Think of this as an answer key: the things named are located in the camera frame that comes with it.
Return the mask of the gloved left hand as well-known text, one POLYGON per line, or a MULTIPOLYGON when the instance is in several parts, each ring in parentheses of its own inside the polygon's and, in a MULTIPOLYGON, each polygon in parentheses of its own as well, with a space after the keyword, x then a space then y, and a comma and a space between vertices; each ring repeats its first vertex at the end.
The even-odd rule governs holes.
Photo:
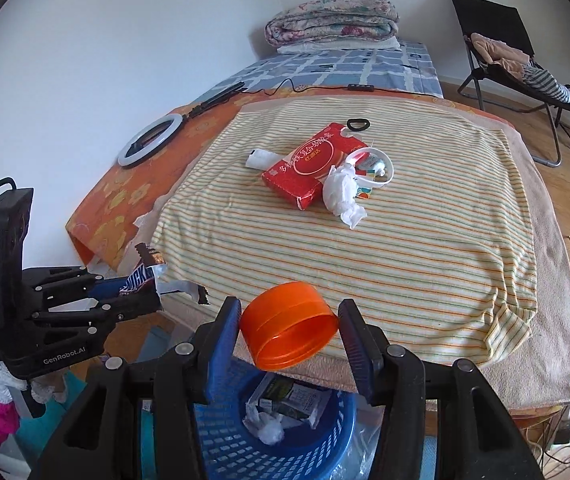
POLYGON ((64 403, 68 398, 65 372, 54 372, 32 379, 14 377, 4 363, 0 362, 0 404, 13 401, 11 390, 30 391, 31 397, 39 404, 46 404, 51 399, 64 403))

